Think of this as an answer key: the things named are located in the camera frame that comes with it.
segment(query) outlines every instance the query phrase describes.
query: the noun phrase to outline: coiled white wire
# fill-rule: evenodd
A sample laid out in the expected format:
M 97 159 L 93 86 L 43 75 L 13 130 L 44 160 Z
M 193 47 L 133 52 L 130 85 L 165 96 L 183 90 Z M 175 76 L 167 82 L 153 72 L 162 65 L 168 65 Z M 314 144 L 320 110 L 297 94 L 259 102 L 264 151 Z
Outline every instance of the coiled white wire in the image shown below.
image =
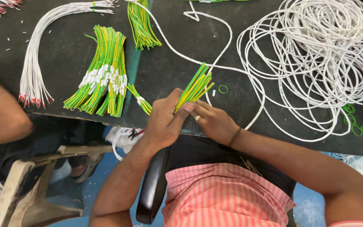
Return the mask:
M 25 106 L 32 103 L 38 108 L 41 105 L 45 108 L 44 96 L 47 102 L 49 102 L 49 98 L 53 100 L 44 86 L 38 59 L 40 39 L 44 30 L 53 21 L 68 14 L 85 12 L 113 13 L 112 10 L 95 10 L 92 7 L 113 7 L 113 3 L 109 0 L 93 3 L 69 3 L 50 10 L 39 20 L 34 28 L 32 38 L 29 41 L 28 49 L 26 50 L 21 77 L 19 100 L 24 102 Z
M 139 5 L 150 14 L 170 49 L 184 59 L 201 64 L 199 61 L 180 54 L 169 44 L 158 22 L 148 9 L 135 0 L 126 1 Z M 347 103 L 363 105 L 362 2 L 359 0 L 285 0 L 281 3 L 279 10 L 266 15 L 239 35 L 236 48 L 244 71 L 216 65 L 231 43 L 232 30 L 228 23 L 217 17 L 196 12 L 194 8 L 192 10 L 191 12 L 184 12 L 184 15 L 196 21 L 199 21 L 197 15 L 213 18 L 225 24 L 229 29 L 228 44 L 215 62 L 209 66 L 211 66 L 210 70 L 218 67 L 248 75 L 261 106 L 256 116 L 246 126 L 246 130 L 264 109 L 277 128 L 300 141 L 315 142 L 323 140 L 331 134 L 341 136 L 350 132 L 350 125 L 343 133 L 335 133 L 333 130 L 340 112 L 349 122 L 348 116 L 341 108 L 342 106 Z M 249 32 L 249 41 L 245 45 L 242 56 L 242 40 L 246 32 Z M 282 34 L 283 38 L 278 38 L 278 34 Z M 265 36 L 271 38 L 278 60 L 265 57 L 257 46 L 256 41 Z M 253 49 L 264 60 L 273 74 L 261 72 L 250 64 L 250 49 Z M 278 80 L 283 104 L 267 97 L 261 82 L 254 75 L 264 79 Z M 306 107 L 292 106 L 284 93 L 284 89 L 288 89 L 304 100 Z M 206 98 L 211 105 L 208 94 L 206 94 Z M 326 132 L 326 134 L 312 140 L 291 135 L 272 119 L 264 106 L 266 98 L 276 105 L 287 108 L 304 125 L 319 132 Z M 317 121 L 312 114 L 312 109 L 316 107 L 330 109 L 332 119 L 323 122 Z M 301 115 L 298 110 L 307 110 L 311 119 Z

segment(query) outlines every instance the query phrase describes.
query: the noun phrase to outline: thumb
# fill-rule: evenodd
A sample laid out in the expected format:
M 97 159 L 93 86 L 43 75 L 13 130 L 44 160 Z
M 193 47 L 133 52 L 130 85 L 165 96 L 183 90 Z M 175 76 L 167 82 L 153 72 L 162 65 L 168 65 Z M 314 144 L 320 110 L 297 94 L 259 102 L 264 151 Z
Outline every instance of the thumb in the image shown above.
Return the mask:
M 185 119 L 190 115 L 191 111 L 194 110 L 194 104 L 187 102 L 183 104 L 179 110 L 173 116 L 173 120 L 170 122 L 169 127 L 173 130 L 180 131 Z

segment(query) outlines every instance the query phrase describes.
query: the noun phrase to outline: pink striped shirt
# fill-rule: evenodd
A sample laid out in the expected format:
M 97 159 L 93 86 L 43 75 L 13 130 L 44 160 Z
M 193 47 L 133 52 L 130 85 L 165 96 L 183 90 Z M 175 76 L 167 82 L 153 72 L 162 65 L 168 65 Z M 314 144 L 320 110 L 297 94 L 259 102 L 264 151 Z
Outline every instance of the pink striped shirt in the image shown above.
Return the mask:
M 166 179 L 164 227 L 282 227 L 288 223 L 287 211 L 295 206 L 281 189 L 233 164 L 179 168 L 166 173 Z M 355 227 L 363 223 L 332 226 Z

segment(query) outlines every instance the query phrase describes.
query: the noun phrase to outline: foot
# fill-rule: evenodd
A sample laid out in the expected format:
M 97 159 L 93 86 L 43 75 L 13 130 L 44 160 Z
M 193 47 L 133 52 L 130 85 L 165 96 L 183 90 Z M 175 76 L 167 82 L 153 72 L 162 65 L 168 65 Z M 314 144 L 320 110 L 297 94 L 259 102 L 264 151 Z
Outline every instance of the foot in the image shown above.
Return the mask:
M 88 166 L 89 166 L 89 157 L 86 157 L 85 162 L 82 165 L 72 168 L 71 177 L 79 177 L 86 171 L 86 169 L 88 169 Z

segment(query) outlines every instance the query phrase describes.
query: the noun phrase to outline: chair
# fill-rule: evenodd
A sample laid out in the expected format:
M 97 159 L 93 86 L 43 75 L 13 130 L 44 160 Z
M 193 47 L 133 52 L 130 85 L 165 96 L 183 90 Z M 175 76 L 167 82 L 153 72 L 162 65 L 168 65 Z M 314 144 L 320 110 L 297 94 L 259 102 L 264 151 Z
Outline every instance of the chair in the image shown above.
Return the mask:
M 57 154 L 35 157 L 13 163 L 0 195 L 0 227 L 41 227 L 64 219 L 80 217 L 83 209 L 68 208 L 48 203 L 46 192 L 54 165 L 60 158 L 76 155 L 100 155 L 112 152 L 112 146 L 61 146 Z M 45 166 L 33 189 L 20 196 L 28 174 L 36 167 Z
M 149 162 L 142 182 L 141 193 L 136 212 L 136 219 L 143 224 L 152 224 L 166 193 L 167 181 L 165 177 L 169 160 L 170 147 L 161 149 Z M 287 227 L 296 227 L 293 209 L 287 212 Z

